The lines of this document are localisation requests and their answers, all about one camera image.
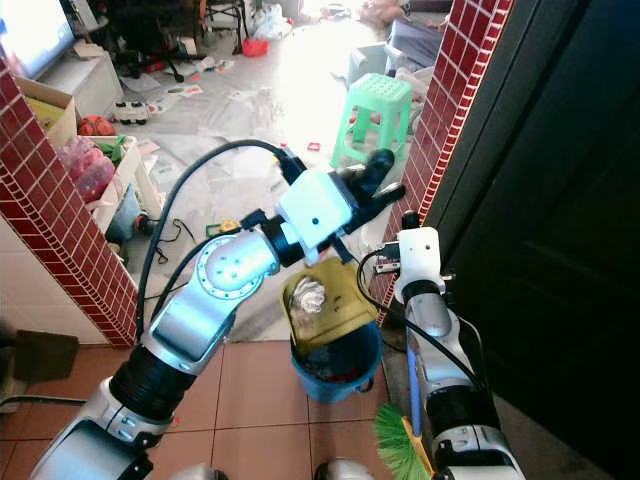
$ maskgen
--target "pink bag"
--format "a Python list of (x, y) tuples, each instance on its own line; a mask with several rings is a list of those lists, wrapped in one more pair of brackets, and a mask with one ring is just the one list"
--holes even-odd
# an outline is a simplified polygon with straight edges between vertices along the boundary
[(115, 167), (87, 137), (74, 137), (58, 151), (60, 160), (85, 203), (99, 200)]
[(104, 155), (102, 155), (102, 158), (91, 162), (89, 167), (74, 182), (85, 203), (100, 199), (115, 171), (116, 169), (111, 160)]

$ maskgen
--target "television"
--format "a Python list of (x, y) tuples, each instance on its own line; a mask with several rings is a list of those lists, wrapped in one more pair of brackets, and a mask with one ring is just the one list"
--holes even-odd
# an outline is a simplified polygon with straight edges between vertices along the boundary
[(59, 0), (0, 0), (0, 55), (14, 74), (37, 78), (73, 42)]

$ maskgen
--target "green plastic stool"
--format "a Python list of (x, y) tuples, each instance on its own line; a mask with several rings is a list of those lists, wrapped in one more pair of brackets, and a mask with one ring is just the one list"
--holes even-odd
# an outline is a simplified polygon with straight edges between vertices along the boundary
[[(357, 150), (353, 144), (364, 143), (369, 130), (378, 133), (377, 149), (388, 148), (400, 158), (407, 141), (411, 97), (411, 84), (379, 73), (369, 73), (351, 85), (331, 166), (338, 168), (344, 156), (365, 163), (370, 152)], [(354, 108), (357, 109), (356, 121), (350, 124)], [(380, 125), (371, 121), (374, 112), (380, 113)]]

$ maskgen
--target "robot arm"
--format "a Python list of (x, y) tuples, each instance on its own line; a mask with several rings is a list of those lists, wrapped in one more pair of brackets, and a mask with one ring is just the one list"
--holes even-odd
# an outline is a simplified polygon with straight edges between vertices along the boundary
[[(446, 347), (462, 365), (473, 371), (460, 344), (460, 319), (447, 308), (446, 286), (440, 275), (438, 232), (417, 228), (412, 213), (403, 217), (397, 252), (400, 276), (395, 298), (404, 305), (405, 318)], [(500, 430), (493, 399), (480, 391), (463, 370), (422, 336), (407, 330), (409, 357), (415, 357), (415, 374), (433, 434), (431, 452), (438, 480), (524, 480), (507, 440)]]
[(146, 449), (171, 425), (173, 412), (233, 326), (235, 310), (264, 279), (319, 252), (404, 194), (401, 185), (374, 192), (393, 154), (374, 154), (366, 168), (337, 175), (304, 170), (260, 228), (212, 239), (191, 280), (152, 320), (141, 343), (103, 380), (53, 440), (31, 478), (143, 479), (152, 470)]

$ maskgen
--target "green broom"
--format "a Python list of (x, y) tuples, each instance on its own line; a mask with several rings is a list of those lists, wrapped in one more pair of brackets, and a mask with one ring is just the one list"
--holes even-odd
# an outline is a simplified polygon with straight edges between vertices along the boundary
[(378, 455), (395, 480), (429, 480), (434, 470), (411, 424), (393, 405), (383, 405), (375, 419)]
[(378, 455), (396, 480), (429, 480), (435, 473), (422, 445), (422, 405), (416, 373), (416, 356), (407, 345), (411, 422), (392, 405), (376, 415)]

